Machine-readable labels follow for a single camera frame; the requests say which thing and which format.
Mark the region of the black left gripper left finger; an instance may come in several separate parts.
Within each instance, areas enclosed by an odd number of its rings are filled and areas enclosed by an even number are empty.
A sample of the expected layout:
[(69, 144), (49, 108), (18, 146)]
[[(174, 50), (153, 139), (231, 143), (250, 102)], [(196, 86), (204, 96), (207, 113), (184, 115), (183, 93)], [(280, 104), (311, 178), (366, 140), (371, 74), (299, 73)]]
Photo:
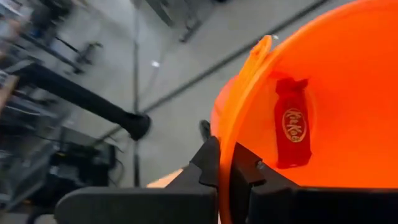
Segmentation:
[(203, 143), (186, 168), (164, 188), (87, 187), (64, 196), (56, 206), (58, 223), (217, 223), (216, 137)]

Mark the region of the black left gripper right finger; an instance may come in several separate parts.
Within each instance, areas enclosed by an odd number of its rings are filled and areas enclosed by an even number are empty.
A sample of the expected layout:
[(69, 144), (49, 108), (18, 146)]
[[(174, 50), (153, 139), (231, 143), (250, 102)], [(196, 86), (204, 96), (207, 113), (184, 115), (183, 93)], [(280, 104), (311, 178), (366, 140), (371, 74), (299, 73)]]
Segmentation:
[(301, 187), (236, 144), (231, 219), (233, 223), (397, 224), (397, 190)]

